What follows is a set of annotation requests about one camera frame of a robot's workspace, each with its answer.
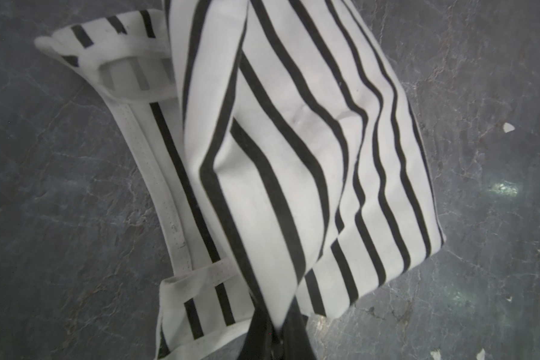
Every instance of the white spot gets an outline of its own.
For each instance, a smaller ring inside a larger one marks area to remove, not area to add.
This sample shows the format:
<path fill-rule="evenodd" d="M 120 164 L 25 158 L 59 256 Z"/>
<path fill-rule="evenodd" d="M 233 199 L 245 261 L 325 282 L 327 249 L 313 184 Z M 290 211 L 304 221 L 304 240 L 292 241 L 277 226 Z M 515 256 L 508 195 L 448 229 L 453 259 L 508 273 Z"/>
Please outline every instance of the white spot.
<path fill-rule="evenodd" d="M 514 127 L 514 125 L 508 124 L 508 123 L 504 123 L 503 129 L 504 129 L 504 132 L 505 132 L 505 133 L 509 133 L 509 132 L 511 132 L 512 130 L 516 130 L 516 128 Z"/>
<path fill-rule="evenodd" d="M 442 355 L 440 355 L 440 349 L 430 351 L 433 360 L 442 360 Z"/>
<path fill-rule="evenodd" d="M 486 351 L 484 349 L 480 350 L 478 354 L 476 354 L 476 360 L 484 360 L 486 356 Z"/>

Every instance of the striped garment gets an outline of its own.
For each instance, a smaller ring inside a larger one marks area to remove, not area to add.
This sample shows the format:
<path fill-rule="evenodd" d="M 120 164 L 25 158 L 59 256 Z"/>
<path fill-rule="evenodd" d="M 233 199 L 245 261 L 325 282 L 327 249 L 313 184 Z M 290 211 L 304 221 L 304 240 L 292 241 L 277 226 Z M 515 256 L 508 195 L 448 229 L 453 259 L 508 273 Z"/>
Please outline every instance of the striped garment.
<path fill-rule="evenodd" d="M 338 317 L 444 242 L 408 99 L 349 0 L 166 0 L 36 46 L 112 112 L 174 276 L 157 358 Z"/>

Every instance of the white fabric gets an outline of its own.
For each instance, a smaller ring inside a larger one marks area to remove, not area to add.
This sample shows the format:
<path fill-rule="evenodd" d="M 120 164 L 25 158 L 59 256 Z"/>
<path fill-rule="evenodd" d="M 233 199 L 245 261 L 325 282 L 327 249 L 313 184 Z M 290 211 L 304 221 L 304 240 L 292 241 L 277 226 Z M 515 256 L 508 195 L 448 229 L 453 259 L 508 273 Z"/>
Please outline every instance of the white fabric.
<path fill-rule="evenodd" d="M 294 296 L 338 317 L 440 248 L 410 105 L 349 1 L 165 8 L 36 39 L 104 99 L 156 207 L 157 358 L 246 332 L 251 295 L 276 328 Z"/>

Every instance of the gray stone floor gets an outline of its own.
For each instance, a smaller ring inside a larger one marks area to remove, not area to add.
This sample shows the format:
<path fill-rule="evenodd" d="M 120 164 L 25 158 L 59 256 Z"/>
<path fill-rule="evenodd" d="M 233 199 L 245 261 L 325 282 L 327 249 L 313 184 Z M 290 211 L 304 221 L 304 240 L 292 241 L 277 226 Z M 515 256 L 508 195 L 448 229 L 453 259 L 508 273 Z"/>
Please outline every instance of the gray stone floor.
<path fill-rule="evenodd" d="M 101 99 L 32 45 L 148 7 L 0 0 L 0 359 L 153 356 L 170 270 L 150 197 Z M 358 7 L 418 114 L 448 242 L 340 319 L 311 319 L 317 357 L 540 359 L 540 0 Z"/>

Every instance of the black and white striped cloth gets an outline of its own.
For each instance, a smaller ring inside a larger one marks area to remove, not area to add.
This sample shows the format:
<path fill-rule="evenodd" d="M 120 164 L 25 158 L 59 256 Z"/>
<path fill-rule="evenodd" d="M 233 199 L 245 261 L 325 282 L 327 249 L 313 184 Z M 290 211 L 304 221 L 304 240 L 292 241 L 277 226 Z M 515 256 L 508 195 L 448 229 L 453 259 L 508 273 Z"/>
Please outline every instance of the black and white striped cloth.
<path fill-rule="evenodd" d="M 440 248 L 412 109 L 349 0 L 165 11 L 36 39 L 102 96 L 157 209 L 157 358 L 245 333 L 252 299 L 276 328 L 294 297 L 338 317 Z"/>

